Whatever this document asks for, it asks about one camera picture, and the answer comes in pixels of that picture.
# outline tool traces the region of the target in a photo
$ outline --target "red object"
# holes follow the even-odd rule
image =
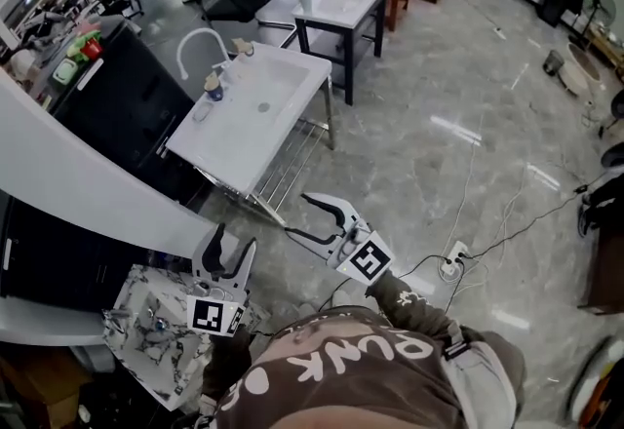
[[[85,44],[85,47],[80,50],[83,55],[86,55],[89,59],[98,59],[103,52],[101,45],[95,38],[89,39]]]

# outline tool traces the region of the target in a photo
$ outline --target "sleeve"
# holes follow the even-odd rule
[[[431,306],[425,297],[390,271],[369,287],[367,295],[375,298],[393,327],[423,333],[437,340],[448,336],[452,321],[445,312]]]

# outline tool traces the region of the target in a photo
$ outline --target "fan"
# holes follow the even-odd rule
[[[583,13],[589,19],[580,38],[575,40],[575,44],[581,44],[584,48],[585,34],[592,24],[592,21],[599,21],[605,27],[610,26],[615,20],[616,8],[613,0],[583,0]]]

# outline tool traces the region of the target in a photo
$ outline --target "white faucet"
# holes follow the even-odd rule
[[[222,66],[223,69],[226,69],[227,66],[231,63],[230,57],[227,54],[227,50],[225,49],[225,45],[223,44],[223,39],[221,39],[221,36],[218,35],[218,33],[215,30],[212,30],[211,28],[207,28],[207,27],[196,28],[195,30],[192,30],[188,34],[186,34],[184,38],[177,45],[177,54],[175,55],[175,59],[177,60],[177,67],[179,68],[179,73],[182,76],[183,81],[188,79],[188,72],[186,71],[186,69],[184,68],[184,65],[182,64],[182,48],[184,47],[186,42],[191,37],[194,37],[201,32],[206,32],[207,34],[211,34],[212,36],[216,38],[216,41],[218,42],[218,45],[221,48],[221,52],[223,53],[223,57],[225,58],[225,61],[223,63],[218,63],[217,65],[213,65],[213,68]]]

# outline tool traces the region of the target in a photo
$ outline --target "marble-patterned board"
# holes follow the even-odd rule
[[[105,321],[104,339],[113,354],[169,410],[197,395],[211,357],[210,336],[186,326],[192,287],[190,274],[135,265],[114,308],[129,317]]]

